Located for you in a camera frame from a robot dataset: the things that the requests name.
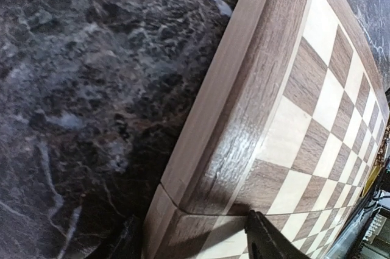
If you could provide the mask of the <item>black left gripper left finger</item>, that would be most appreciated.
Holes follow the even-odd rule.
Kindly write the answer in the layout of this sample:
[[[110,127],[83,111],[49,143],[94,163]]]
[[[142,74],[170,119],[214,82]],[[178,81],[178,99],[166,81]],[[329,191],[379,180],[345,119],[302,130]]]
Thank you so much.
[[[108,238],[102,258],[141,258],[142,229],[136,216],[129,216]]]

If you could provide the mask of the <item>wooden chess board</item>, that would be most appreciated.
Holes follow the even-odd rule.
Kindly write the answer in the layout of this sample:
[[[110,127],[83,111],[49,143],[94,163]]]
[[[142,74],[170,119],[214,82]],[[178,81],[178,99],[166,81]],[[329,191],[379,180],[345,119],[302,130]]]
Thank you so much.
[[[251,210],[326,258],[388,118],[347,0],[239,0],[149,207],[143,258],[249,258]]]

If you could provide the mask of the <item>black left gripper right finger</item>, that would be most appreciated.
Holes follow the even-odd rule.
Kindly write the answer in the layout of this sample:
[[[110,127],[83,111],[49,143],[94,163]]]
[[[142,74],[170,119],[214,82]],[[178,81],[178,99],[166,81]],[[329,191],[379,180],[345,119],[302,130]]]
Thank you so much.
[[[309,259],[259,211],[248,213],[245,233],[251,259]]]

